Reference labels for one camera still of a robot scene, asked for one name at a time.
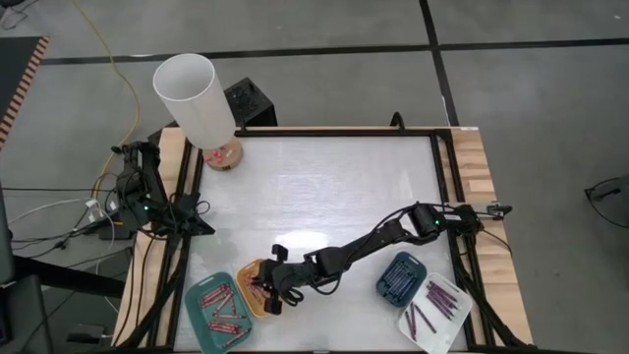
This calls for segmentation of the dark blue plastic tray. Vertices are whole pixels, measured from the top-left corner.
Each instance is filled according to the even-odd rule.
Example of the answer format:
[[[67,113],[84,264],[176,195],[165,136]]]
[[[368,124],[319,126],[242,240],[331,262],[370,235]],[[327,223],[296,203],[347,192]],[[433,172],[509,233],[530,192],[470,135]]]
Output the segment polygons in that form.
[[[393,299],[391,295],[389,294],[389,291],[388,291],[389,288],[385,285],[386,282],[384,281],[384,277],[390,272],[390,270],[394,267],[394,265],[399,261],[407,262],[414,269],[412,272],[413,285],[411,287],[413,288],[412,292],[415,292],[415,294],[417,290],[420,288],[420,286],[422,285],[422,283],[424,282],[424,280],[426,279],[427,274],[428,274],[428,271],[425,265],[421,263],[417,258],[415,258],[414,256],[412,256],[411,254],[407,252],[398,253],[394,257],[392,262],[389,264],[389,266],[386,268],[382,276],[378,279],[375,285],[377,294],[380,295],[384,300],[386,300],[392,306],[394,306],[392,304]]]

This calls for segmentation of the white shade table lamp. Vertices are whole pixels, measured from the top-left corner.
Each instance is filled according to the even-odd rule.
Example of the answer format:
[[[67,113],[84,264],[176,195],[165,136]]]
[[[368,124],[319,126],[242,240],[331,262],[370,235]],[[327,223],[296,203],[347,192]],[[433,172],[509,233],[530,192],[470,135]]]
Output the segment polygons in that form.
[[[155,70],[152,85],[210,168],[227,171],[242,161],[244,149],[235,136],[236,122],[209,59],[193,53],[173,56]],[[217,150],[224,153],[222,161],[205,161],[206,155],[215,156]]]

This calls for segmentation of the black perforated box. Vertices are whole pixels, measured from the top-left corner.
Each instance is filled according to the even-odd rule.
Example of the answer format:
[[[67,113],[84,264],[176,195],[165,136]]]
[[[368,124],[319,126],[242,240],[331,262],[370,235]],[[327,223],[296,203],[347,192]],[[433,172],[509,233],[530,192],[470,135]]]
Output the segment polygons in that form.
[[[278,126],[274,104],[250,78],[243,78],[224,94],[238,127]]]

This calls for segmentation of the black power adapter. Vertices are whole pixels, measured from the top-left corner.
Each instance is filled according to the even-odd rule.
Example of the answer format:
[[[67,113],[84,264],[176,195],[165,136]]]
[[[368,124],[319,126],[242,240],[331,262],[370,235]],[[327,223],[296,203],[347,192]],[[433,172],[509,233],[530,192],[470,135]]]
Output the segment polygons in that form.
[[[95,234],[104,241],[127,241],[136,235],[136,231],[124,225],[114,224],[97,228]]]

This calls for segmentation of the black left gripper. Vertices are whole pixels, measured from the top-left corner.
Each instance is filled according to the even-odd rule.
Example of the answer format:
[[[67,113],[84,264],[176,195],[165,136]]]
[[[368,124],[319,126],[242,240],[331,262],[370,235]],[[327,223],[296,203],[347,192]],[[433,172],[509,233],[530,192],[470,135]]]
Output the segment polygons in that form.
[[[190,236],[213,235],[215,233],[214,228],[197,216],[199,197],[199,194],[170,195],[169,202],[176,231],[185,231]]]

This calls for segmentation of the black mat striped edge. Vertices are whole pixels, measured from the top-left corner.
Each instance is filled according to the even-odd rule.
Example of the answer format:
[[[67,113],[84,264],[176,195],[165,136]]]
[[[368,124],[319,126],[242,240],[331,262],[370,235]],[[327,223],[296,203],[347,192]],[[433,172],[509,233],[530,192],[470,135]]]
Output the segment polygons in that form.
[[[44,59],[50,37],[0,37],[0,151]]]

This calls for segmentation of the white plastic tray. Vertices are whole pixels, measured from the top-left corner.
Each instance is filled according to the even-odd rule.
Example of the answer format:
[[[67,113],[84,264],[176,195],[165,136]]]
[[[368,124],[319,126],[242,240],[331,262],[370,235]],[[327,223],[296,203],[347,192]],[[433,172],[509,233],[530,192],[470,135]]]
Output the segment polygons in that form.
[[[458,289],[458,293],[453,293],[453,296],[457,299],[457,309],[449,309],[453,314],[451,321],[446,319],[428,300],[427,295],[429,294],[429,283],[431,281],[438,283],[447,290],[450,290],[452,287],[456,287]],[[436,333],[432,333],[429,330],[420,315],[415,311],[417,340],[413,341],[409,337],[404,312],[408,311],[409,315],[411,315],[409,307],[412,302],[419,306],[419,308],[424,312],[428,320],[436,329]],[[397,323],[398,329],[413,344],[427,354],[447,354],[449,350],[453,348],[463,324],[472,310],[472,305],[473,301],[471,296],[464,290],[457,287],[454,283],[442,275],[432,272],[427,275],[426,279],[417,290],[413,300],[402,310]]]

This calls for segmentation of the teal green plastic tray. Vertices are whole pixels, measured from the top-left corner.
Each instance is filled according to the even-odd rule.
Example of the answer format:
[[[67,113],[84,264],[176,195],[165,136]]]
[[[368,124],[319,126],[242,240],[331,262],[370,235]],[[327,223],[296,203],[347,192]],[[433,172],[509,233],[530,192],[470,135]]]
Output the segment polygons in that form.
[[[244,319],[232,320],[215,318],[213,316],[213,311],[220,302],[217,302],[205,308],[201,306],[201,297],[208,291],[221,284],[228,284],[230,286],[230,288],[227,290],[231,290],[235,296],[237,314],[246,316]],[[221,271],[214,273],[193,285],[186,292],[184,301],[186,310],[190,318],[190,322],[194,330],[194,334],[199,343],[200,350],[203,354],[227,354],[236,346],[244,343],[253,332],[253,322],[250,319],[247,304],[245,303],[244,298],[240,290],[238,289],[234,278],[227,272]],[[228,306],[226,306],[221,314],[231,314],[231,310]],[[251,332],[244,340],[237,342],[234,346],[223,349],[222,345],[230,338],[232,338],[235,334],[210,331],[208,324],[212,321],[238,324],[241,326],[241,331],[250,328]]]

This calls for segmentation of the yellow plastic tray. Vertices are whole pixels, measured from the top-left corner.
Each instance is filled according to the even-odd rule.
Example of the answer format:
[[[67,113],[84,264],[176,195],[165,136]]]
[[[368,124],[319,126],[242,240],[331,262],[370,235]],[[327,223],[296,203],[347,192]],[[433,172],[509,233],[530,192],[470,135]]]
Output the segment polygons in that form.
[[[267,312],[264,310],[264,306],[262,306],[260,303],[257,304],[252,301],[249,293],[247,292],[245,281],[249,280],[249,275],[251,273],[258,274],[259,265],[261,262],[262,262],[262,259],[257,259],[257,260],[252,261],[251,263],[242,267],[237,272],[237,276],[236,276],[237,285],[239,286],[239,289],[243,295],[243,298],[245,299],[245,302],[247,303],[251,313],[257,318],[266,317]]]

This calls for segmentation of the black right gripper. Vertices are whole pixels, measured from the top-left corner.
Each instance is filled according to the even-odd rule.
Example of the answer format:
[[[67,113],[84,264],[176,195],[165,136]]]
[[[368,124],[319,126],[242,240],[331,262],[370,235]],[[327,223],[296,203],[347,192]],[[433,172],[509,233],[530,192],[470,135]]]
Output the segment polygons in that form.
[[[264,260],[258,268],[258,285],[269,294],[264,300],[265,311],[272,315],[282,313],[283,304],[297,306],[304,300],[299,287],[310,285],[315,274],[312,262],[286,262],[288,250],[280,244],[272,246],[274,260]]]

